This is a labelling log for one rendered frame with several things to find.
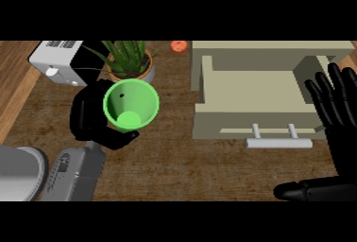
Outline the green cup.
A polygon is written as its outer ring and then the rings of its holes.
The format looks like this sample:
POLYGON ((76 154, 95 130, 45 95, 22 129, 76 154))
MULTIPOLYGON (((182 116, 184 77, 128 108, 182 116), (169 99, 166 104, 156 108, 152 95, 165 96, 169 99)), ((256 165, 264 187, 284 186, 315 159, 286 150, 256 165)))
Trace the green cup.
POLYGON ((121 132, 140 130, 159 112, 159 95, 140 79, 123 79, 104 93, 103 113, 121 132))

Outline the beige cabinet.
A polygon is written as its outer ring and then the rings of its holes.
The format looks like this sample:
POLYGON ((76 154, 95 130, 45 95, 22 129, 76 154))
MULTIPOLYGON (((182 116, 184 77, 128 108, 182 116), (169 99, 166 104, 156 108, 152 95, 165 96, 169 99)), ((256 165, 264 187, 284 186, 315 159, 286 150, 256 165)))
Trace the beige cabinet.
POLYGON ((203 56, 215 71, 290 71, 305 56, 339 62, 354 49, 351 41, 191 41, 191 90, 199 90, 203 56))

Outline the beige open drawer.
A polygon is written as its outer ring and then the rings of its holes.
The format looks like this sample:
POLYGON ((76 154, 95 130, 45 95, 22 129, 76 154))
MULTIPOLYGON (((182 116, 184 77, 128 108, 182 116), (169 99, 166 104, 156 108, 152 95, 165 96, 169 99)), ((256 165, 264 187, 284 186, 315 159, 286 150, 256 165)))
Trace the beige open drawer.
POLYGON ((191 137, 243 139, 258 128, 267 138, 287 138, 287 125, 293 125, 299 137, 321 139, 323 126, 303 81, 326 71, 327 63, 324 56, 306 56, 287 71, 216 71, 205 56, 191 137))

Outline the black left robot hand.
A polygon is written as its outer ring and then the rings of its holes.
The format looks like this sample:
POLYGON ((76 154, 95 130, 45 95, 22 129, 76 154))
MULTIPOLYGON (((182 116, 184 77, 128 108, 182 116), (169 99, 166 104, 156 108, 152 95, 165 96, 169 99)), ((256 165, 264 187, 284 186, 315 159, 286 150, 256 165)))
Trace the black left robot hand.
POLYGON ((94 81, 75 95, 69 113, 69 130, 78 141, 92 141, 110 150, 125 147, 140 133, 125 133, 107 126, 103 112, 103 97, 113 86, 109 79, 94 81))

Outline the orange fruit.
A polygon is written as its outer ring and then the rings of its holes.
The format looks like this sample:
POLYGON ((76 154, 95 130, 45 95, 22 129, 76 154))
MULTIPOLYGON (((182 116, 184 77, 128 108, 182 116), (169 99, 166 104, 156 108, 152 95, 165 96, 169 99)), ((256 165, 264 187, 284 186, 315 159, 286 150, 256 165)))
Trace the orange fruit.
POLYGON ((174 53, 182 53, 187 50, 188 44, 185 41, 172 41, 169 43, 169 48, 174 53))

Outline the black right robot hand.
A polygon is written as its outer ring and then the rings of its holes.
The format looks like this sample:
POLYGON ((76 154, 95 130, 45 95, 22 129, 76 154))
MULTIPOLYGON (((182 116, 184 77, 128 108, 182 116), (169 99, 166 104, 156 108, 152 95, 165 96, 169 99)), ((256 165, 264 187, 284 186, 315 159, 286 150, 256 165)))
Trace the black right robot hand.
POLYGON ((272 195, 286 201, 357 201, 357 73, 330 62, 327 74, 315 72, 315 81, 306 79, 303 84, 337 175, 278 184, 272 195))

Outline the potted green plant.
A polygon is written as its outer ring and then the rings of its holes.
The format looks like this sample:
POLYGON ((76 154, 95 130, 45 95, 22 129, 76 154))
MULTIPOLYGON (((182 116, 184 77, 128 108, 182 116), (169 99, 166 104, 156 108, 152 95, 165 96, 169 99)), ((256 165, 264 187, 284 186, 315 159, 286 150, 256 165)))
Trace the potted green plant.
POLYGON ((135 78, 147 83, 153 81, 156 66, 153 54, 146 49, 144 41, 103 41, 109 56, 85 46, 87 51, 104 62, 104 72, 113 82, 135 78))

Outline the white appliance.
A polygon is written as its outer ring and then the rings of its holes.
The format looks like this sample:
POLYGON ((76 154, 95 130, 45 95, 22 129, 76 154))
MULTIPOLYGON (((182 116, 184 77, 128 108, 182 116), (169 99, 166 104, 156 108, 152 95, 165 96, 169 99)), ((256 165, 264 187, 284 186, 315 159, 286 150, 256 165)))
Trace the white appliance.
POLYGON ((41 41, 28 58, 28 62, 57 84, 87 85, 70 67, 81 44, 82 41, 41 41))

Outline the grey rounded object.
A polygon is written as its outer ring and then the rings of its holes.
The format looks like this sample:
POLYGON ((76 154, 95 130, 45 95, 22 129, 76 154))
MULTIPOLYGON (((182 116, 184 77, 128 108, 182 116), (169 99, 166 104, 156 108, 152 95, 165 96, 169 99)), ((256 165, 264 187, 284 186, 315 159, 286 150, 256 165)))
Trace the grey rounded object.
POLYGON ((48 160, 39 149, 0 145, 0 201, 33 201, 47 175, 48 160))

